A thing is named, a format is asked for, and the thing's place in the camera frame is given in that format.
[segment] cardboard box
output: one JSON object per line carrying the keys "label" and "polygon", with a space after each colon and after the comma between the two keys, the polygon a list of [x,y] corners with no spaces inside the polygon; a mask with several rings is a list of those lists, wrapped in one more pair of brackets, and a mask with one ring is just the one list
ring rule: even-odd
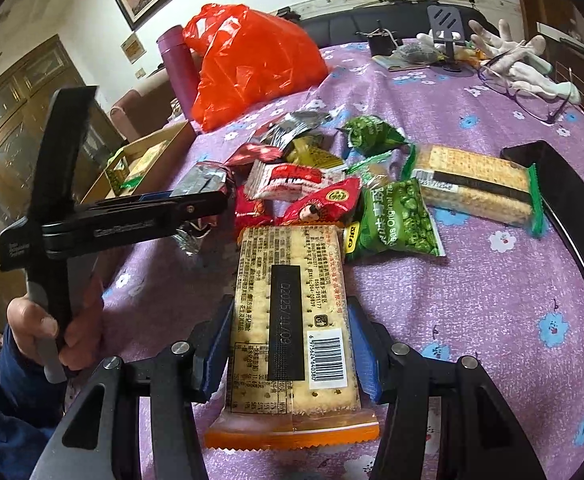
{"label": "cardboard box", "polygon": [[[149,148],[163,142],[163,140],[169,141],[163,153],[152,163],[152,166],[150,166],[138,186],[134,189],[124,189],[119,196],[138,195],[165,190],[165,186],[168,186],[176,175],[176,172],[181,168],[179,163],[184,160],[187,150],[189,150],[196,137],[197,134],[189,122],[176,123],[124,146],[118,156],[110,162],[108,168],[114,168],[121,157],[125,156],[130,165],[130,170],[133,170],[136,161]],[[93,203],[97,200],[114,197],[115,195],[110,187],[110,181],[108,181],[104,171],[92,187],[90,187],[90,190],[83,197],[81,203]]]}

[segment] yellow logo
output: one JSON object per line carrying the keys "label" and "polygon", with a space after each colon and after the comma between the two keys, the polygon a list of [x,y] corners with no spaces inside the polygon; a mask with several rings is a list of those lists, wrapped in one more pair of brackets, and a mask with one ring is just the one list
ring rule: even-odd
{"label": "yellow logo", "polygon": [[345,202],[349,198],[349,193],[344,189],[330,191],[325,197],[330,202]]}
{"label": "yellow logo", "polygon": [[354,222],[345,231],[345,254],[354,252],[357,246],[358,228],[360,228],[360,225],[360,222]]}

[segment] fingernail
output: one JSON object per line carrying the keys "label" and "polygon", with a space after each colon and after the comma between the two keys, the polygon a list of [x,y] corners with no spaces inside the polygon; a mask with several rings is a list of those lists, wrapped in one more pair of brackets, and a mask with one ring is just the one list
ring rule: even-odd
{"label": "fingernail", "polygon": [[50,337],[56,337],[56,333],[58,332],[58,324],[56,323],[56,319],[50,316],[44,317],[41,320],[41,327],[43,327],[44,333]]}

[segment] eyeglasses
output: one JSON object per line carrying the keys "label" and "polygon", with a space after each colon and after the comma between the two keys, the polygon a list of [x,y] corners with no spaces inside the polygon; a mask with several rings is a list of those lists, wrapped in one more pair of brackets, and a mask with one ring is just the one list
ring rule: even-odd
{"label": "eyeglasses", "polygon": [[[546,101],[536,94],[532,94],[527,90],[512,88],[510,82],[501,74],[492,70],[494,63],[498,62],[508,52],[499,54],[495,58],[489,60],[478,69],[478,78],[483,81],[486,87],[492,89],[494,92],[506,95],[512,101],[516,102],[523,110],[525,110],[532,117],[537,118],[547,124],[553,124],[567,105],[569,98],[554,98],[551,101]],[[572,82],[571,68],[569,69],[569,82]]]}

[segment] purple thermos bottle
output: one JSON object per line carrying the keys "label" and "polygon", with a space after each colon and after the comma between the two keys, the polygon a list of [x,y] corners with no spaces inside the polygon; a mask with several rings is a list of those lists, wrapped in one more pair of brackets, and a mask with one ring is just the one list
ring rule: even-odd
{"label": "purple thermos bottle", "polygon": [[191,119],[192,105],[198,93],[199,76],[189,47],[183,40],[183,27],[175,25],[169,28],[156,43],[159,44],[169,82],[181,104],[181,110],[185,117]]}

